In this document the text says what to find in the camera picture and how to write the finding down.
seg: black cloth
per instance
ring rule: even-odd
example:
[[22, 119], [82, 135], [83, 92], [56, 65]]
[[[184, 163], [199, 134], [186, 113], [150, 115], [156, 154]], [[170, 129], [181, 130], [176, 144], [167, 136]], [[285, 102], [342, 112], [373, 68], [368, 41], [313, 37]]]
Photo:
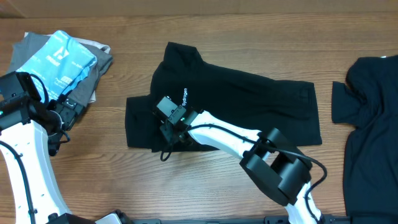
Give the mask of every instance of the black cloth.
[[333, 83], [332, 120], [349, 135], [344, 198], [353, 223], [398, 223], [398, 56], [365, 57]]
[[[195, 47], [169, 43], [152, 77], [150, 95], [127, 99], [126, 135], [130, 147], [163, 150], [155, 103], [172, 101], [246, 128], [278, 128], [298, 146], [321, 144], [317, 98], [313, 83], [275, 81], [246, 72], [210, 65]], [[176, 144], [174, 151], [207, 151], [209, 146]]]

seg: black garment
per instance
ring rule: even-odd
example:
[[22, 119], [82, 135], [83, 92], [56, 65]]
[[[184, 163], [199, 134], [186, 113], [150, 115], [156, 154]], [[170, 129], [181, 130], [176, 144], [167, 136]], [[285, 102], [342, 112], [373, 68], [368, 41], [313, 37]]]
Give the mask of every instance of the black garment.
[[332, 120], [347, 140], [344, 198], [354, 223], [398, 223], [398, 56], [359, 58], [333, 83]]
[[[233, 125], [267, 131], [278, 128], [298, 146], [321, 144], [317, 98], [313, 83], [275, 81], [204, 62], [195, 47], [169, 43], [152, 77], [149, 96], [127, 99], [127, 145], [165, 146], [160, 121], [152, 114], [164, 96]], [[174, 146], [174, 151], [207, 151], [209, 146]]]

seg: white logo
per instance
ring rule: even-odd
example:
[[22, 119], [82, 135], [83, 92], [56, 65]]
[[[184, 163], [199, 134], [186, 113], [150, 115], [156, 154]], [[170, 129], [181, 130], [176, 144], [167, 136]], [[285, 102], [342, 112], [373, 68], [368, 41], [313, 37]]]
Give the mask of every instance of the white logo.
[[57, 57], [58, 60], [62, 60], [63, 58], [65, 58], [66, 56], [69, 55], [69, 52], [68, 52], [67, 49], [65, 49], [65, 51], [64, 51], [64, 53], [63, 53], [63, 56], [60, 55], [62, 52], [63, 52], [63, 46], [62, 46], [59, 50], [57, 50], [57, 51], [54, 53], [54, 57]]
[[182, 106], [187, 105], [188, 89], [184, 88], [184, 96], [182, 97]]

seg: folded clothing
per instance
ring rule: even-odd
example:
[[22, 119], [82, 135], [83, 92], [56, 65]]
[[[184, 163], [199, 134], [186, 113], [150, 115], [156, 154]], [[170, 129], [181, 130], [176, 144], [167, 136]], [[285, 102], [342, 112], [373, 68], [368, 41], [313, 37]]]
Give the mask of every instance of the folded clothing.
[[[33, 32], [26, 33], [25, 38], [22, 41], [13, 45], [14, 51], [12, 52], [11, 63], [7, 73], [13, 72], [23, 66], [31, 56], [45, 45], [49, 38], [50, 37], [47, 35], [35, 34]], [[95, 55], [97, 63], [92, 66], [88, 76], [83, 79], [68, 95], [69, 98], [83, 106], [87, 106], [90, 102], [91, 95], [93, 94], [101, 76], [108, 71], [108, 68], [113, 61], [112, 55], [107, 54], [110, 48], [104, 47], [107, 45], [99, 44], [97, 42], [94, 42], [97, 43], [95, 45], [90, 45], [91, 41], [89, 40], [87, 40], [86, 43], [89, 44], [81, 44]]]
[[[127, 99], [128, 146], [157, 152], [167, 145], [159, 129], [161, 122], [152, 114], [164, 96], [242, 128], [278, 128], [298, 146], [322, 143], [313, 83], [276, 81], [218, 67], [204, 62], [195, 47], [169, 43], [152, 77], [150, 95]], [[207, 150], [214, 148], [174, 145], [174, 151]]]
[[398, 55], [359, 58], [333, 83], [331, 118], [348, 136], [343, 190], [353, 224], [398, 223]]
[[[44, 83], [50, 100], [66, 95], [86, 78], [97, 59], [86, 47], [64, 31], [56, 31], [17, 72], [37, 75]], [[43, 86], [34, 79], [35, 86], [44, 98]]]

